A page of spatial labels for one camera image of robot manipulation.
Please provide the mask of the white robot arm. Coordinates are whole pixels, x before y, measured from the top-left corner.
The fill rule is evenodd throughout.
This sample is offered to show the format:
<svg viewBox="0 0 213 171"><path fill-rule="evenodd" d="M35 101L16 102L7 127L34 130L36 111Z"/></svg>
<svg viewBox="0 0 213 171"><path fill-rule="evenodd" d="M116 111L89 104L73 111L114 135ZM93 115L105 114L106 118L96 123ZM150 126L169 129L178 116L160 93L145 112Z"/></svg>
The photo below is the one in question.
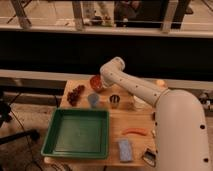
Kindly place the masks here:
<svg viewBox="0 0 213 171"><path fill-rule="evenodd" d="M185 90L170 90L123 72L114 57L100 68L104 87L117 84L155 108L156 171L212 171L205 112Z"/></svg>

